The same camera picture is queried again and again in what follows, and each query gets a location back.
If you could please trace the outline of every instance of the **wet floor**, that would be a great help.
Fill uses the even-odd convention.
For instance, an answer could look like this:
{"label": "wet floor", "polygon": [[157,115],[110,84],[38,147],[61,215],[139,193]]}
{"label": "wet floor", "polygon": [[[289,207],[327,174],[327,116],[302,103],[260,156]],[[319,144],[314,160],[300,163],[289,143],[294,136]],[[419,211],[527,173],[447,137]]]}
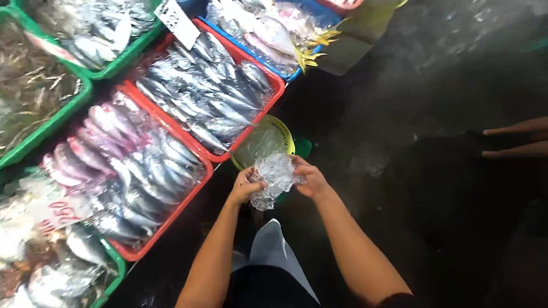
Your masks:
{"label": "wet floor", "polygon": [[[271,112],[317,144],[309,162],[429,305],[548,305],[545,163],[483,161],[482,149],[523,138],[467,132],[548,115],[543,8],[411,0],[350,72],[311,70]],[[221,165],[106,307],[173,307],[236,173]],[[323,306],[358,306],[313,204],[293,193],[265,217],[281,222]],[[245,212],[236,244],[252,238]]]}

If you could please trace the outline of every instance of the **white paper sign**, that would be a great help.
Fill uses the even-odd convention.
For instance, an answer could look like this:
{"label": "white paper sign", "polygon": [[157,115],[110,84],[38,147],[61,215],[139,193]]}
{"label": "white paper sign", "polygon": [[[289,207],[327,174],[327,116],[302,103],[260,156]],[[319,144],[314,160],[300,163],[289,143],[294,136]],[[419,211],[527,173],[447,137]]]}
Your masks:
{"label": "white paper sign", "polygon": [[42,233],[52,232],[93,215],[91,207],[82,196],[65,196],[55,200],[33,199],[27,210]]}
{"label": "white paper sign", "polygon": [[27,36],[28,40],[36,47],[40,48],[41,50],[47,52],[48,54],[54,55],[56,57],[59,57],[63,60],[66,60],[68,62],[74,63],[78,66],[85,67],[78,59],[76,59],[71,53],[66,51],[65,49],[51,44],[50,42],[46,41],[43,38],[39,38],[36,35],[25,31],[25,35]]}
{"label": "white paper sign", "polygon": [[186,49],[192,49],[196,39],[200,36],[200,30],[186,16],[176,0],[163,0],[162,4],[154,11],[154,14]]}

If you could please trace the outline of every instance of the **fish market stall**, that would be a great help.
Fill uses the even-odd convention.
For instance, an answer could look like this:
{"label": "fish market stall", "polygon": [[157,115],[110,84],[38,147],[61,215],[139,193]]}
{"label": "fish market stall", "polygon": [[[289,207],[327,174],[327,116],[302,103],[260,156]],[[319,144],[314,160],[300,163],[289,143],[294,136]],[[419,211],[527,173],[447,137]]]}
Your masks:
{"label": "fish market stall", "polygon": [[91,79],[111,78],[165,28],[153,11],[158,0],[12,0],[42,37],[55,37]]}
{"label": "fish market stall", "polygon": [[[0,307],[99,308],[125,276],[124,260],[82,225],[36,221],[33,208],[67,196],[44,173],[30,173],[0,202]],[[48,207],[69,209],[59,204]]]}
{"label": "fish market stall", "polygon": [[92,84],[35,47],[0,8],[0,168],[25,157],[90,96]]}
{"label": "fish market stall", "polygon": [[317,66],[341,22],[314,0],[209,0],[201,20],[287,82]]}
{"label": "fish market stall", "polygon": [[136,102],[220,163],[279,99],[284,83],[210,27],[193,22],[202,33],[191,50],[168,35],[125,84]]}

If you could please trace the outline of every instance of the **price sign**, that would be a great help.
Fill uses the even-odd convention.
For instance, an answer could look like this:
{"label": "price sign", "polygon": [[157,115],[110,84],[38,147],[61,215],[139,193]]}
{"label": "price sign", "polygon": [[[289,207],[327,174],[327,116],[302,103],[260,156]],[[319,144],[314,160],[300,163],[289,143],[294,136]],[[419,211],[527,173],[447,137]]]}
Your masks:
{"label": "price sign", "polygon": [[41,50],[47,52],[48,54],[54,55],[58,58],[74,63],[78,66],[85,67],[85,65],[83,65],[80,61],[78,61],[78,59],[76,59],[71,53],[69,53],[65,49],[57,45],[51,44],[47,40],[43,38],[39,38],[28,31],[25,31],[25,35],[34,46],[40,48]]}
{"label": "price sign", "polygon": [[53,201],[34,199],[27,209],[38,222],[42,233],[77,223],[93,214],[91,207],[81,196],[65,196]]}
{"label": "price sign", "polygon": [[163,0],[154,14],[164,23],[164,25],[175,35],[175,37],[185,46],[186,49],[192,49],[200,30],[192,23],[189,17],[182,11],[176,0]]}

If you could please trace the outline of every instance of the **green basket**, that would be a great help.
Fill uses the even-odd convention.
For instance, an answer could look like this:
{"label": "green basket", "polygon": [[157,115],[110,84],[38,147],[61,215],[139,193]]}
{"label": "green basket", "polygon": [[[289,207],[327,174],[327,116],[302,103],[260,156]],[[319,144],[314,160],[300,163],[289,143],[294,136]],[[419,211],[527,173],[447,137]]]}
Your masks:
{"label": "green basket", "polygon": [[[13,20],[22,25],[26,31],[36,34],[32,28],[28,27],[28,23],[25,18],[17,14],[17,10],[14,10],[11,7],[1,7],[0,24],[4,22],[6,17],[13,18]],[[42,124],[32,134],[25,138],[20,144],[6,153],[6,155],[0,159],[0,169],[20,162],[30,151],[37,147],[42,140],[52,135],[57,127],[65,122],[73,113],[85,105],[85,103],[90,99],[92,94],[92,82],[81,72],[72,70],[70,67],[68,69],[82,80],[82,89],[80,93],[69,101],[56,114],[54,114],[53,117],[51,117],[47,122]]]}
{"label": "green basket", "polygon": [[112,260],[116,263],[116,266],[118,267],[117,272],[118,276],[109,284],[109,286],[105,289],[105,292],[103,295],[99,298],[97,298],[93,304],[90,305],[90,308],[99,308],[103,306],[106,301],[109,300],[110,295],[118,288],[122,280],[124,280],[125,274],[127,272],[127,267],[125,264],[125,260],[120,256],[112,246],[110,246],[109,242],[101,236],[101,244],[105,247],[106,253],[112,258]]}
{"label": "green basket", "polygon": [[[152,0],[153,12],[156,9],[156,7],[160,5],[161,2],[162,2],[161,0]],[[32,29],[34,34],[36,34],[37,36],[41,38],[47,39],[49,42],[54,43],[57,46],[60,46],[55,38],[53,38],[52,36],[48,34],[45,34],[45,32],[41,29],[41,27],[34,20],[32,20],[32,18],[28,14],[26,14],[24,0],[11,0],[11,7],[14,11],[16,11],[18,14],[21,15],[22,19],[24,19],[28,23],[28,28]],[[106,68],[104,68],[102,71],[93,72],[87,68],[78,66],[76,64],[73,64],[67,61],[65,61],[65,64],[69,68],[71,68],[73,71],[78,71],[82,75],[90,79],[112,78],[122,68],[130,64],[141,53],[141,51],[143,51],[152,41],[154,41],[156,37],[158,37],[162,33],[164,29],[165,29],[164,24],[160,21],[160,19],[156,18],[152,29],[145,32],[133,43],[131,43],[124,50],[124,52],[122,52],[121,55],[116,57],[116,59],[113,62],[110,62],[106,66]]]}

